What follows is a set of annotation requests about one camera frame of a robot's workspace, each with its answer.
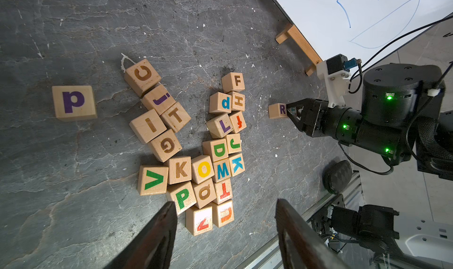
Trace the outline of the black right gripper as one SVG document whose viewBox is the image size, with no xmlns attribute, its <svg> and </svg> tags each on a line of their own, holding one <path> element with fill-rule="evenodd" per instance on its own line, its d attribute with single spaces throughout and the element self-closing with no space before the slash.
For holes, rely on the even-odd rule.
<svg viewBox="0 0 453 269">
<path fill-rule="evenodd" d="M 353 138 L 361 127 L 361 112 L 328 101 L 306 98 L 286 105 L 297 129 L 310 137 Z"/>
</svg>

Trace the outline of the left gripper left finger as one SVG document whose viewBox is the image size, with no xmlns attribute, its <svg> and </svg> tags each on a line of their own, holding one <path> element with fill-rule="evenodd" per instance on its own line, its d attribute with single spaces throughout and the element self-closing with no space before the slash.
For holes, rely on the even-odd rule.
<svg viewBox="0 0 453 269">
<path fill-rule="evenodd" d="M 176 237 L 178 216 L 167 202 L 107 269 L 168 269 Z"/>
</svg>

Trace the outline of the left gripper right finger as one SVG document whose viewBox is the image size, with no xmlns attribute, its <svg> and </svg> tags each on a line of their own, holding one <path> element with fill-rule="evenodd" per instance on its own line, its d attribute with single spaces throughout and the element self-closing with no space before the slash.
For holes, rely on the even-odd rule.
<svg viewBox="0 0 453 269">
<path fill-rule="evenodd" d="M 277 200 L 275 219 L 285 269 L 348 268 L 287 200 Z"/>
</svg>

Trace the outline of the wooden block purple R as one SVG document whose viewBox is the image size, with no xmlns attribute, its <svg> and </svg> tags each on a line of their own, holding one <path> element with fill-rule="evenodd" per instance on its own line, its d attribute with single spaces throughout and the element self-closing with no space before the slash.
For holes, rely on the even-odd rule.
<svg viewBox="0 0 453 269">
<path fill-rule="evenodd" d="M 286 104 L 276 103 L 276 104 L 269 105 L 268 115 L 269 115 L 270 119 L 287 118 L 288 115 L 287 115 Z"/>
</svg>

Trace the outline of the wooden block green P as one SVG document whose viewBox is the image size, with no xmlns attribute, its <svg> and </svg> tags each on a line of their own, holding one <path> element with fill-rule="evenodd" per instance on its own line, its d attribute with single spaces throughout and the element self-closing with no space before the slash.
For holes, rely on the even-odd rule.
<svg viewBox="0 0 453 269">
<path fill-rule="evenodd" d="M 176 214 L 180 215 L 197 202 L 192 182 L 169 185 L 166 191 L 168 201 L 173 201 L 176 206 Z"/>
</svg>

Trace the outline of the wooden block brown H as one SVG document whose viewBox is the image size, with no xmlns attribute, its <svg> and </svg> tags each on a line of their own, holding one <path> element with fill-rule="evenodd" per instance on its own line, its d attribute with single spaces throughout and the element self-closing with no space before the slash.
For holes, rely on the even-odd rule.
<svg viewBox="0 0 453 269">
<path fill-rule="evenodd" d="M 232 91 L 228 93 L 232 97 L 231 110 L 245 111 L 245 95 Z"/>
</svg>

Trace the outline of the wooden block orange U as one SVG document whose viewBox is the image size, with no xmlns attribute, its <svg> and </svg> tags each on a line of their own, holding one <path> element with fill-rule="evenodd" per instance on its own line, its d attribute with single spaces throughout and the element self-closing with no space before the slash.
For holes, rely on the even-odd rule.
<svg viewBox="0 0 453 269">
<path fill-rule="evenodd" d="M 232 200 L 228 200 L 219 205 L 211 203 L 211 205 L 213 210 L 213 223 L 218 228 L 234 221 L 234 206 Z"/>
</svg>

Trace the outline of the wooden block blue K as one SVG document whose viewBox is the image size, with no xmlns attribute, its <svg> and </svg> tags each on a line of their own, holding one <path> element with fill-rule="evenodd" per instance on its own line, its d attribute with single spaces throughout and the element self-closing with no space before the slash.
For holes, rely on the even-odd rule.
<svg viewBox="0 0 453 269">
<path fill-rule="evenodd" d="M 245 171 L 242 153 L 232 154 L 229 158 L 232 176 L 237 176 Z"/>
</svg>

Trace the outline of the wooden block red T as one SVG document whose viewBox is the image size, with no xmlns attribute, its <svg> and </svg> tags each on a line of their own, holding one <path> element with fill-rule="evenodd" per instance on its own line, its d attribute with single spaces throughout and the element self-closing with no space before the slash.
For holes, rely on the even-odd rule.
<svg viewBox="0 0 453 269">
<path fill-rule="evenodd" d="M 233 193 L 231 179 L 225 179 L 220 182 L 214 183 L 214 188 L 216 192 L 216 198 L 214 200 L 215 204 L 219 205 L 229 199 L 232 199 Z"/>
</svg>

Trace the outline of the wooden block yellow O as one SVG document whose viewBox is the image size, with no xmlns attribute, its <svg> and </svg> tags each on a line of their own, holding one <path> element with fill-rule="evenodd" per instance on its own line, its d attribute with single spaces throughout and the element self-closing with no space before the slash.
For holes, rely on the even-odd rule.
<svg viewBox="0 0 453 269">
<path fill-rule="evenodd" d="M 214 168 L 209 155 L 200 155 L 191 159 L 192 163 L 192 181 L 196 184 L 212 178 L 214 176 Z"/>
</svg>

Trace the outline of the wooden block blue d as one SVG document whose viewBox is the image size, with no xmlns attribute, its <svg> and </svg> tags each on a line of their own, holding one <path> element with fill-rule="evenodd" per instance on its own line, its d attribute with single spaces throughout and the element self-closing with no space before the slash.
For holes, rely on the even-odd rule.
<svg viewBox="0 0 453 269">
<path fill-rule="evenodd" d="M 231 113 L 232 111 L 232 96 L 224 93 L 217 92 L 210 96 L 209 113 L 222 114 Z"/>
</svg>

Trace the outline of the wooden block purple L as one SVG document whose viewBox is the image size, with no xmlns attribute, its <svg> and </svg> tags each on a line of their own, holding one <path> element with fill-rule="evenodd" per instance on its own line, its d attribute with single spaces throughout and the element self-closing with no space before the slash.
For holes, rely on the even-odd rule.
<svg viewBox="0 0 453 269">
<path fill-rule="evenodd" d="M 221 139 L 232 133 L 233 126 L 228 114 L 222 114 L 206 122 L 213 139 Z"/>
</svg>

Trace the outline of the whiteboard with RED written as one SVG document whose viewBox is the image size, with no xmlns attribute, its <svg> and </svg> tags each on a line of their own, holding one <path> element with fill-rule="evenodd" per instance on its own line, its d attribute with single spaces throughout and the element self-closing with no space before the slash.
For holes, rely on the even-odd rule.
<svg viewBox="0 0 453 269">
<path fill-rule="evenodd" d="M 370 65 L 452 14 L 453 0 L 274 0 L 319 57 Z"/>
</svg>

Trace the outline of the wooden block brown I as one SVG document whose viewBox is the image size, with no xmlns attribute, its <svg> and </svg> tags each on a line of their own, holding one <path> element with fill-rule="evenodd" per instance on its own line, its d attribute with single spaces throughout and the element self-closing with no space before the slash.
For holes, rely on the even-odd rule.
<svg viewBox="0 0 453 269">
<path fill-rule="evenodd" d="M 167 131 L 167 127 L 160 119 L 155 109 L 151 109 L 145 114 L 135 118 L 129 123 L 129 126 L 143 144 L 149 143 L 151 140 Z"/>
</svg>

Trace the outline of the wooden block brown C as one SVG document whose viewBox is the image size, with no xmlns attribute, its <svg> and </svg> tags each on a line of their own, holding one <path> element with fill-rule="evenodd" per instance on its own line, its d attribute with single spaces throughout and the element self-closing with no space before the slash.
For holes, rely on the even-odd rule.
<svg viewBox="0 0 453 269">
<path fill-rule="evenodd" d="M 162 77 L 147 59 L 143 59 L 126 70 L 124 79 L 132 90 L 142 98 L 161 81 Z"/>
</svg>

